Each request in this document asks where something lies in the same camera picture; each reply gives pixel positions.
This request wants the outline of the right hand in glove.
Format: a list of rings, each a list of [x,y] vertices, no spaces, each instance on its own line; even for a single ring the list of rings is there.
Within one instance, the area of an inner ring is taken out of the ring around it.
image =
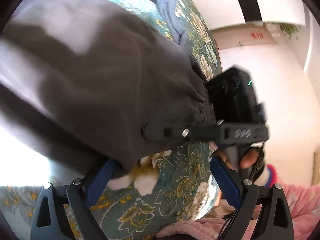
[[[227,157],[227,154],[217,146],[213,141],[209,142],[210,147],[214,150],[213,156],[220,156],[226,165],[232,170],[242,171],[248,170],[250,179],[258,186],[266,186],[269,181],[268,168],[265,162],[265,155],[262,150],[252,147],[241,159],[240,163],[233,167],[233,164]]]

